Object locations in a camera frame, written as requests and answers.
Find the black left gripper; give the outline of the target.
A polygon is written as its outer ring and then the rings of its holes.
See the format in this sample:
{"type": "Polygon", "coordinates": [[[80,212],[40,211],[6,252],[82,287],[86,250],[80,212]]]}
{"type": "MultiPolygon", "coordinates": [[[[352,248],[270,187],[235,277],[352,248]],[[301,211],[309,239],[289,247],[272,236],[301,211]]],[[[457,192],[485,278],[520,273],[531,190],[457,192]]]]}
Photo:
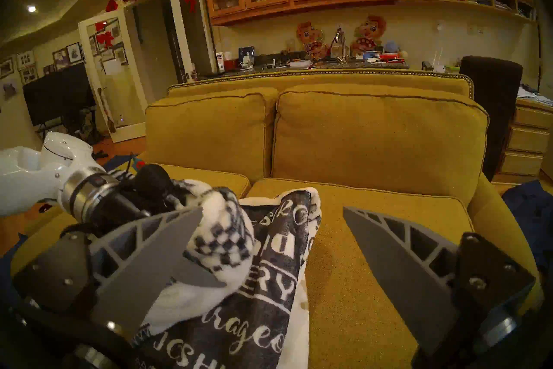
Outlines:
{"type": "MultiPolygon", "coordinates": [[[[151,208],[146,199],[135,191],[115,189],[105,195],[89,211],[92,234],[103,237],[118,227],[151,216],[151,208]]],[[[225,282],[200,264],[182,258],[171,270],[171,278],[193,287],[223,288],[225,282]]]]}

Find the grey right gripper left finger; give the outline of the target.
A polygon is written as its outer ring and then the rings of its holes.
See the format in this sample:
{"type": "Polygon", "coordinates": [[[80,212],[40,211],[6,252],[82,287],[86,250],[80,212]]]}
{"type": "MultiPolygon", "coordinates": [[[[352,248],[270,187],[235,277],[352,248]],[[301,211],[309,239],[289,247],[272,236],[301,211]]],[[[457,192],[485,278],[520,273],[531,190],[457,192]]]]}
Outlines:
{"type": "Polygon", "coordinates": [[[136,220],[95,240],[63,235],[13,278],[22,298],[58,315],[137,330],[160,292],[186,262],[201,207],[136,220]]]}

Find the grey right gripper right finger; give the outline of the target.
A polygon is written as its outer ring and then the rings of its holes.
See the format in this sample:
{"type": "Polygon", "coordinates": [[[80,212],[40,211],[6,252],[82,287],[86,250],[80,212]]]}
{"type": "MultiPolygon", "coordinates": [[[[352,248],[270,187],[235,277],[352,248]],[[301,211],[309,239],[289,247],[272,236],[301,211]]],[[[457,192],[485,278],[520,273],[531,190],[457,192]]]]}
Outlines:
{"type": "Polygon", "coordinates": [[[414,223],[355,207],[343,218],[374,278],[418,343],[415,355],[485,355],[521,322],[536,283],[475,232],[454,244],[414,223]]]}

